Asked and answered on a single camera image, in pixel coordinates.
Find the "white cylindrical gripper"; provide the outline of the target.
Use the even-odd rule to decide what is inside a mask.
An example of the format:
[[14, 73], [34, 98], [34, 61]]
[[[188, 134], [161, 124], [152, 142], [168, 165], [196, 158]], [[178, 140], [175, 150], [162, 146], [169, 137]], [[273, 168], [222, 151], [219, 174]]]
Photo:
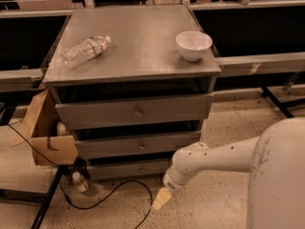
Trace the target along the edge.
[[152, 203], [152, 209], [159, 211], [171, 198], [171, 192], [181, 190], [186, 184], [186, 178], [183, 174], [170, 167], [163, 177], [163, 184], [166, 188], [161, 188]]

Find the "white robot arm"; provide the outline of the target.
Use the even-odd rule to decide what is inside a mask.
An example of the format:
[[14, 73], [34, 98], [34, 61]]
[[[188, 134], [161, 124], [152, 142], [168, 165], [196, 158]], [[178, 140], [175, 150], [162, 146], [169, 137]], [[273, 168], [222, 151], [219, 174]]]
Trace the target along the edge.
[[305, 229], [305, 118], [276, 122], [262, 135], [209, 148], [195, 142], [177, 150], [152, 203], [160, 210], [205, 170], [249, 174], [247, 229]]

